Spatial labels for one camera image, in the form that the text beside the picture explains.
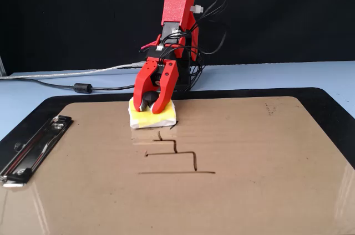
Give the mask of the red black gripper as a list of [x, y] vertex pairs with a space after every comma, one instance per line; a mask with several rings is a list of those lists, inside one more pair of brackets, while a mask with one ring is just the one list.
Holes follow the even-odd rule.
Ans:
[[135, 79], [133, 103], [135, 110], [144, 111], [143, 95], [149, 91], [157, 91], [160, 86], [159, 97], [151, 108], [153, 114], [161, 113], [174, 92], [179, 77], [177, 57], [170, 47], [157, 50], [151, 47], [146, 55], [146, 62]]

